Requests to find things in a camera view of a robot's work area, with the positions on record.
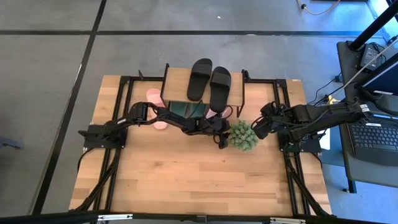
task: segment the wooden table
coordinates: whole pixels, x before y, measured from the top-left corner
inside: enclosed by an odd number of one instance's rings
[[[111,119],[119,79],[119,76],[104,76],[93,115],[94,124]],[[162,82],[135,81],[131,105],[146,101],[146,90],[160,89],[161,85]],[[245,106],[240,119],[251,123],[259,117],[261,107],[274,100],[274,93],[270,84],[245,85]],[[300,80],[287,80],[287,86],[291,105],[306,103]],[[237,122],[235,114],[230,122]],[[95,149],[82,160],[70,208],[79,206],[93,190],[103,154],[104,149]],[[330,213],[319,161],[311,154],[301,153],[300,156],[307,188]],[[104,207],[107,186],[104,189],[100,208]],[[296,195],[299,211],[302,211],[297,187]],[[153,126],[130,126],[111,210],[291,216],[285,165],[277,136],[270,134],[260,140],[252,152],[241,152],[233,147],[219,150],[211,136],[186,136],[171,125],[163,131]]]

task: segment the pink object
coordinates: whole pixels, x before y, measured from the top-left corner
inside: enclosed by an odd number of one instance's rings
[[[231,114],[231,108],[230,107],[227,107],[227,108],[225,108],[225,110],[222,112],[222,114],[221,114],[221,116],[223,117],[223,118],[225,118],[225,117],[227,117],[227,116],[229,116],[230,114]],[[209,111],[207,112],[207,114],[206,114],[206,118],[211,118],[212,116],[214,116],[214,115],[216,115],[216,112],[214,112],[214,111],[212,111],[211,109],[209,109]]]
[[[147,101],[155,104],[156,106],[165,107],[163,104],[162,99],[160,98],[160,90],[151,88],[147,91]],[[155,118],[156,114],[154,110],[150,109],[150,116],[151,118]],[[167,123],[163,121],[158,121],[154,123],[155,129],[162,130],[167,128]]]

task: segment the computer monitor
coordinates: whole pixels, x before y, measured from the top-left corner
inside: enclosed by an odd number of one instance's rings
[[[378,66],[360,86],[371,93],[398,96],[398,54]]]

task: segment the black slipper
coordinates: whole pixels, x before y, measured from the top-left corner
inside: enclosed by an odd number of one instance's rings
[[[187,90],[189,100],[198,101],[201,99],[210,79],[212,68],[213,62],[208,58],[202,58],[193,64]]]
[[[231,74],[224,67],[216,67],[210,80],[210,109],[221,113],[228,101],[229,89],[231,88]]]

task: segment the potted succulent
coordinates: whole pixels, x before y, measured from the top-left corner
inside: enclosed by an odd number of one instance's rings
[[[231,125],[231,134],[229,135],[231,144],[241,151],[251,151],[258,143],[258,138],[251,129],[250,124],[240,121]]]

